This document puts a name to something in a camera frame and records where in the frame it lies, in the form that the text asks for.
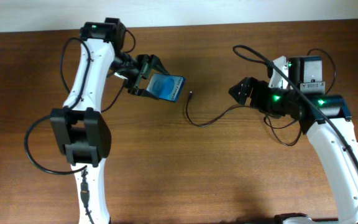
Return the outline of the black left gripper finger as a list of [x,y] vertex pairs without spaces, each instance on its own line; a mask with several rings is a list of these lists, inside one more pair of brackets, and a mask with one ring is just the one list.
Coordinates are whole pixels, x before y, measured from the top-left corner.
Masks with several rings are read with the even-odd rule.
[[128,93],[131,95],[135,95],[135,96],[142,96],[142,97],[159,100],[158,96],[152,94],[151,92],[147,91],[146,89],[138,89],[138,88],[128,89]]
[[149,65],[152,67],[152,69],[158,72],[167,75],[169,74],[169,71],[163,66],[163,63],[161,62],[160,58],[156,55],[150,56]]

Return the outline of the blue Galaxy smartphone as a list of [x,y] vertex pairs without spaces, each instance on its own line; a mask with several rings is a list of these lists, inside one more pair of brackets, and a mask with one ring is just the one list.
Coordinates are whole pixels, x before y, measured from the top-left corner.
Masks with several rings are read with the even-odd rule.
[[185,84],[185,77],[155,73],[148,86],[147,91],[158,100],[177,102]]

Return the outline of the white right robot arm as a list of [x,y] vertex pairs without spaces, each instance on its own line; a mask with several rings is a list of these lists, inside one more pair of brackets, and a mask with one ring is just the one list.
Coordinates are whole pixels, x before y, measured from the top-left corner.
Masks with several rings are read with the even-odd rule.
[[358,223],[358,145],[352,115],[341,95],[271,88],[246,77],[229,89],[243,105],[274,118],[289,115],[300,124],[318,154],[334,194],[340,223]]

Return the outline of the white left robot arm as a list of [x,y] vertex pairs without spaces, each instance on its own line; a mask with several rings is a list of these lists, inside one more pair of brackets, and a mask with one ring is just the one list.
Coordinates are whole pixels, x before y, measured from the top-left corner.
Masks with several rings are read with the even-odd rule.
[[50,122],[60,152],[76,180],[80,223],[110,223],[104,190],[104,167],[111,150],[111,132],[102,117],[101,103],[108,72],[124,77],[123,86],[136,96],[156,98],[139,83],[152,70],[168,71],[156,55],[132,58],[123,51],[127,29],[116,18],[86,22],[77,40],[80,64],[72,89],[61,109],[54,109]]

